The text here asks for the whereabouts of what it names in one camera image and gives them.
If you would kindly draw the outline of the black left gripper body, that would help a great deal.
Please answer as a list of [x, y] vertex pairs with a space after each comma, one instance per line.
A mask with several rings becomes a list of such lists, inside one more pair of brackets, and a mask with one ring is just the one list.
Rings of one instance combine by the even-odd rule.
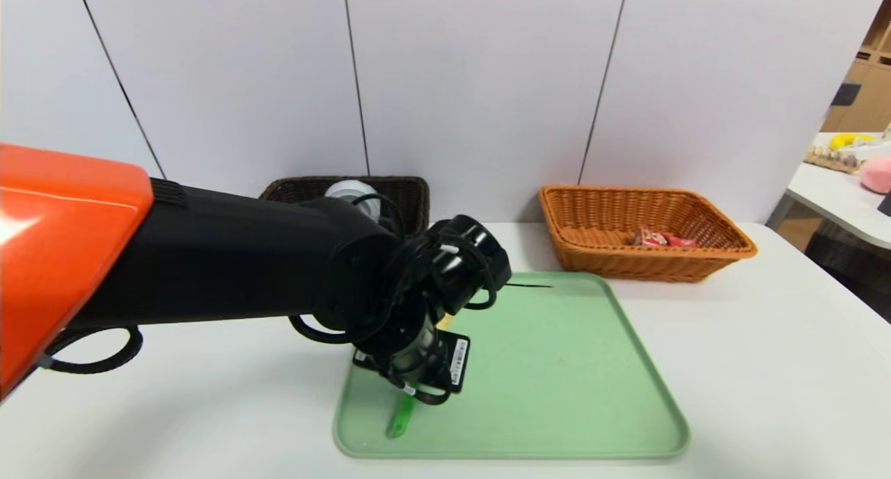
[[397, 345], [384, 350], [354, 351], [353, 367], [376, 373], [411, 395], [420, 387], [432, 388], [436, 395], [461, 393], [470, 338], [442, 330], [423, 316], [418, 326], [405, 328], [395, 339]]

